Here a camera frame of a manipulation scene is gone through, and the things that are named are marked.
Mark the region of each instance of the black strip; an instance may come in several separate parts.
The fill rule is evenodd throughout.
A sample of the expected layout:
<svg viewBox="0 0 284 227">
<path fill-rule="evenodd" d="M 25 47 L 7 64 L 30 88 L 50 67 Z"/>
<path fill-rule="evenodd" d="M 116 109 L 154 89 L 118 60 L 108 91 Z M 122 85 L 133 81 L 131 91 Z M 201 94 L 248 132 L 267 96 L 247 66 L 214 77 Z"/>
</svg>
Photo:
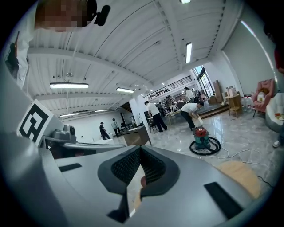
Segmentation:
<svg viewBox="0 0 284 227">
<path fill-rule="evenodd" d="M 71 165 L 60 166 L 59 170 L 61 172 L 65 172 L 65 171 L 73 170 L 73 169 L 80 168 L 80 167 L 82 167 L 82 166 L 79 163 L 75 163 L 75 164 L 71 164 Z"/>
<path fill-rule="evenodd" d="M 242 212 L 240 205 L 217 182 L 205 184 L 204 187 L 228 219 Z"/>
</svg>

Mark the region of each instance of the wooden stool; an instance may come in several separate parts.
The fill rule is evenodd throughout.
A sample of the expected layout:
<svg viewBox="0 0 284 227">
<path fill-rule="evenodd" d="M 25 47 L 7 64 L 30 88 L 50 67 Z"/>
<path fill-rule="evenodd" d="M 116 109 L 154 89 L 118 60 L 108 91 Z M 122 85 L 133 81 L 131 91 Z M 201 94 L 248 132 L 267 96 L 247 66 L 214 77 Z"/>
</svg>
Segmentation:
<svg viewBox="0 0 284 227">
<path fill-rule="evenodd" d="M 239 161 L 227 161 L 216 168 L 242 185 L 254 198 L 259 197 L 259 179 L 248 165 Z"/>
</svg>

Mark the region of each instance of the marble floor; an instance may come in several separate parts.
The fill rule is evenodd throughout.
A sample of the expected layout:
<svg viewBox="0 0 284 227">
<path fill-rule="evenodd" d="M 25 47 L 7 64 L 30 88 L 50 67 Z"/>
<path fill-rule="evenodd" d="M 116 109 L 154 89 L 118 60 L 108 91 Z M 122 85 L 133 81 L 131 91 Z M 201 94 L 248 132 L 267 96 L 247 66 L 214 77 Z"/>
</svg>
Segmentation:
<svg viewBox="0 0 284 227">
<path fill-rule="evenodd" d="M 282 170 L 284 160 L 284 148 L 274 149 L 273 142 L 277 139 L 278 134 L 265 125 L 265 119 L 261 115 L 253 118 L 253 113 L 240 114 L 239 118 L 229 116 L 229 112 L 223 112 L 219 115 L 204 119 L 203 126 L 209 131 L 210 136 L 216 137 L 223 148 L 229 151 L 232 156 L 237 152 L 245 149 L 253 150 L 241 152 L 231 158 L 234 161 L 247 161 L 258 164 L 247 164 L 257 176 L 261 176 L 271 185 L 275 185 Z M 188 124 L 177 123 L 169 126 L 163 133 L 149 133 L 152 145 L 158 148 L 167 149 L 172 152 L 201 158 L 213 166 L 218 166 L 222 162 L 228 161 L 228 158 L 218 159 L 210 156 L 198 156 L 189 150 L 189 145 L 194 140 L 193 133 L 190 131 Z M 126 144 L 121 136 L 114 139 L 115 143 Z M 228 153 L 221 149 L 214 154 L 217 157 L 227 157 Z M 130 211 L 133 210 L 134 199 L 141 188 L 140 179 L 143 176 L 143 169 L 140 167 L 128 186 L 128 197 Z M 260 180 L 261 193 L 269 190 L 269 186 Z"/>
</svg>

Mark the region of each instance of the white cable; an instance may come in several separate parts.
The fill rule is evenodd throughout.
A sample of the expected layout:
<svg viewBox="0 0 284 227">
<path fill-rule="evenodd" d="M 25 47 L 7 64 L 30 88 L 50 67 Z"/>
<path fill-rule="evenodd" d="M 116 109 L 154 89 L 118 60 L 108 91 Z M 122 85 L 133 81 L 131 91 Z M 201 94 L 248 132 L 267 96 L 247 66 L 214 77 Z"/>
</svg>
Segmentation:
<svg viewBox="0 0 284 227">
<path fill-rule="evenodd" d="M 252 150 L 252 151 L 256 151 L 256 152 L 258 152 L 259 154 L 260 154 L 260 160 L 262 159 L 262 155 L 261 155 L 261 152 L 260 151 L 258 151 L 258 150 L 255 150 L 255 149 L 251 149 L 251 148 L 249 148 L 249 149 L 246 149 L 246 150 L 242 150 L 242 151 L 239 151 L 239 152 L 237 152 L 237 153 L 235 153 L 234 155 L 232 155 L 232 156 L 230 156 L 229 155 L 229 151 L 227 150 L 227 149 L 225 149 L 225 148 L 223 148 L 223 147 L 221 147 L 222 149 L 224 149 L 227 153 L 228 153 L 228 157 L 217 157 L 217 156 L 210 156 L 210 155 L 208 155 L 207 157 L 215 157 L 215 158 L 218 158 L 218 159 L 224 159 L 224 158 L 229 158 L 229 161 L 230 161 L 230 158 L 232 158 L 232 157 L 234 157 L 234 156 L 236 156 L 237 154 L 239 154 L 239 153 L 241 153 L 241 152 L 244 152 L 244 151 L 248 151 L 248 150 Z M 181 153 L 181 154 L 194 154 L 193 152 L 187 152 L 187 153 Z M 241 161 L 241 162 L 243 162 L 243 163 L 248 163 L 248 164 L 259 164 L 259 162 L 257 162 L 257 163 L 254 163 L 254 162 L 249 162 L 249 161 Z"/>
</svg>

